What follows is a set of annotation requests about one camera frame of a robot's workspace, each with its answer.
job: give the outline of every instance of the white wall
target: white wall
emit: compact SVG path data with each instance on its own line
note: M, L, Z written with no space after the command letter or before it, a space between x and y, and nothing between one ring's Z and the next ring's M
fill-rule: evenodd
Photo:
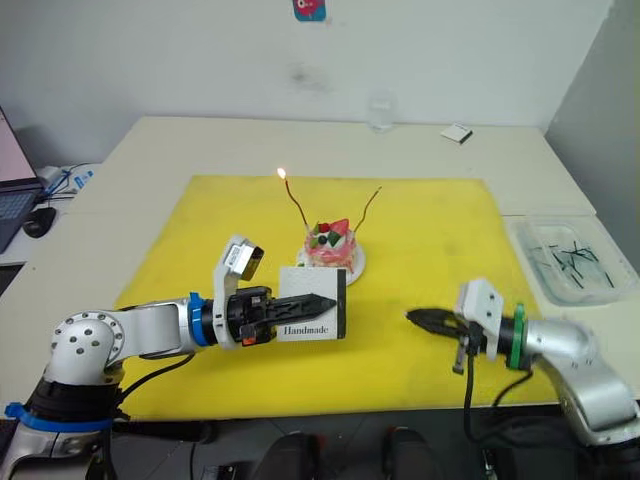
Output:
M546 128L610 0L0 0L0 102L32 156L102 160L142 114Z
M638 0L615 0L547 132L547 141L638 271L639 7Z

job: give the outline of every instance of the strawberry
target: strawberry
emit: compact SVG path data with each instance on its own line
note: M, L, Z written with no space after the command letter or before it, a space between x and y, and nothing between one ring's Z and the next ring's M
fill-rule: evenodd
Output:
M333 222L329 225L331 231L336 232L340 236L346 235L349 231L349 219L343 218L342 220L338 220L337 222Z

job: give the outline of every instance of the laptop screen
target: laptop screen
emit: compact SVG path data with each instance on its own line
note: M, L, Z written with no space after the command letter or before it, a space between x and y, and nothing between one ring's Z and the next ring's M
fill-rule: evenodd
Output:
M36 174L0 110L0 185L32 183L29 180L36 180Z

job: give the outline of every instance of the shoe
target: shoe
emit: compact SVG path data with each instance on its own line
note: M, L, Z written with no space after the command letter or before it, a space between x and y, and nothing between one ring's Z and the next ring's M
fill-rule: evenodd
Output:
M318 439L303 433L279 438L269 447L253 480L320 480Z
M418 432L394 428L382 444L382 471L387 480L444 480L436 454Z

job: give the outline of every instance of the white plate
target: white plate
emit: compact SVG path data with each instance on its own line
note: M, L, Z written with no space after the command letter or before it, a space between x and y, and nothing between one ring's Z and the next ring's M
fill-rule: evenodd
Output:
M307 252L305 252L304 247L298 250L298 255L296 256L296 265L300 264L302 264L303 267L312 266L311 262L309 261L309 255L307 255ZM362 247L358 244L356 245L356 252L353 258L353 273L351 273L348 268L345 268L345 270L347 271L347 285L351 285L358 278L360 278L360 275L362 275L362 272L364 272L364 267L366 264L367 257L364 254L364 250L362 249Z

